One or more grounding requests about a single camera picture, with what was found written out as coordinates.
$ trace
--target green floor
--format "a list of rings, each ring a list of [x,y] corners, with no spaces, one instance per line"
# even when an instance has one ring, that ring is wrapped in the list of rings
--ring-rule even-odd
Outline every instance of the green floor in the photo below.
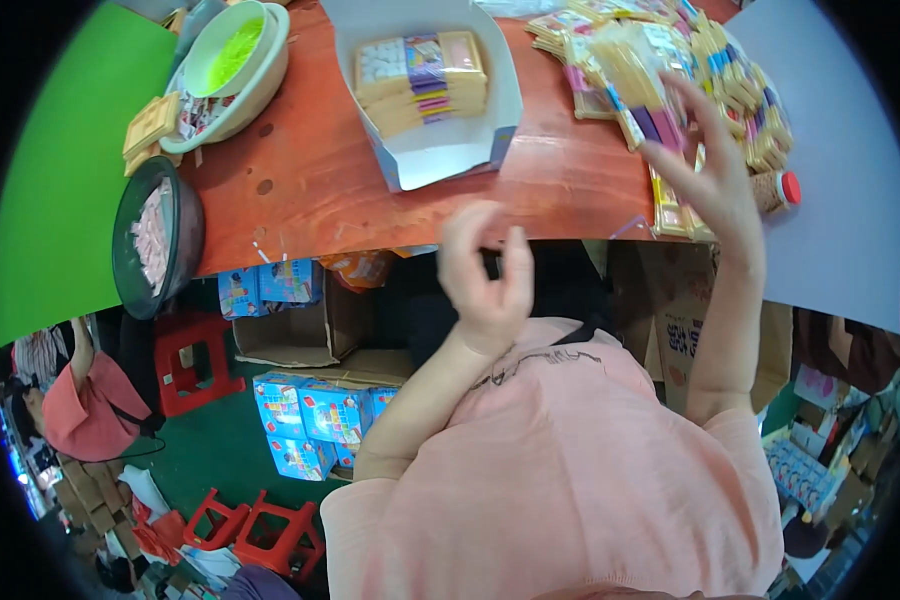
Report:
[[[195,281],[180,295],[185,308],[219,310],[216,306],[217,282]],[[226,334],[232,357],[236,346]],[[197,372],[201,371],[199,349],[195,352]],[[299,508],[307,500],[320,503],[340,480],[302,481],[277,473],[267,445],[265,430],[253,400],[254,376],[265,373],[266,365],[231,362],[231,377],[246,379],[246,390],[231,393],[186,414],[168,418],[157,434],[167,447],[147,456],[126,459],[140,469],[149,469],[157,488],[170,508],[189,520],[210,488],[219,490],[218,498],[228,506],[245,502],[252,505],[261,490],[266,500],[288,508]],[[151,439],[140,438],[124,454],[158,448]]]

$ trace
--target green board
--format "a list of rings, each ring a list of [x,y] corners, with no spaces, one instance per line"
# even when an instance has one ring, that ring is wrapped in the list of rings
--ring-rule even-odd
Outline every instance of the green board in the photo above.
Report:
[[[127,126],[163,95],[177,36],[103,3],[33,105],[0,197],[0,346],[120,304],[110,267]]]

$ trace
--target red lid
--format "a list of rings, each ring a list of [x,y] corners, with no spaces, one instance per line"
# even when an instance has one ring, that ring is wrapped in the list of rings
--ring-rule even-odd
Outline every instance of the red lid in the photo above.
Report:
[[[781,186],[783,186],[783,197],[787,199],[788,203],[791,205],[801,203],[801,183],[797,181],[797,176],[793,171],[783,174]]]

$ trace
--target orange table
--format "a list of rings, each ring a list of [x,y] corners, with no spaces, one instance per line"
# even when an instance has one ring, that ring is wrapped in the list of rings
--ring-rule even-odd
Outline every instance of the orange table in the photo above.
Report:
[[[731,0],[697,0],[723,22]],[[499,19],[524,113],[503,168],[391,194],[337,67],[333,28],[315,0],[293,3],[289,66],[247,129],[187,158],[203,200],[206,246],[197,274],[342,252],[432,244],[441,222],[473,199],[505,205],[505,225],[536,239],[608,239],[653,222],[647,167],[615,123],[578,121],[560,64],[530,47],[524,22]],[[650,239],[646,226],[621,238]]]

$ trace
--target coral pink shirt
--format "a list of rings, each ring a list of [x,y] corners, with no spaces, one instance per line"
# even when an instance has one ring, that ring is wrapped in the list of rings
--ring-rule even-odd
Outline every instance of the coral pink shirt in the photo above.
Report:
[[[399,481],[326,497],[333,598],[767,591],[783,534],[754,414],[696,426],[603,331],[548,346],[578,324],[532,319]]]
[[[44,437],[55,450],[80,461],[120,456],[140,428],[117,416],[109,402],[133,417],[151,414],[131,380],[107,354],[97,352],[77,393],[68,364],[43,398]]]

